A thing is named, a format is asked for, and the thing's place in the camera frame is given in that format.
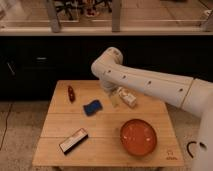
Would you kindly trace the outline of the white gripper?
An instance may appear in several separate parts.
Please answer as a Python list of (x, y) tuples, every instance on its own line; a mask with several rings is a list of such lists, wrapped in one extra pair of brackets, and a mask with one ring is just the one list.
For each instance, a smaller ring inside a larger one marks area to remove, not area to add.
[(105, 92), (110, 93), (109, 99), (111, 101), (112, 106), (117, 107), (119, 105), (119, 98), (118, 98), (117, 93), (113, 92), (113, 91), (115, 91), (118, 88), (118, 86), (114, 83), (105, 81), (103, 79), (100, 79), (99, 82), (100, 82), (100, 86), (102, 87), (102, 89)]

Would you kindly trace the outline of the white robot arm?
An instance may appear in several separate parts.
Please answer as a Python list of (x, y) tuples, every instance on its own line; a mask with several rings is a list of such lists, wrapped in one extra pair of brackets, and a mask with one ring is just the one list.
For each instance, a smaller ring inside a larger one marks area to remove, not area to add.
[(122, 52), (115, 47), (107, 48), (91, 64), (91, 71), (106, 92), (127, 87), (200, 117), (191, 171), (213, 171), (213, 82), (126, 67)]

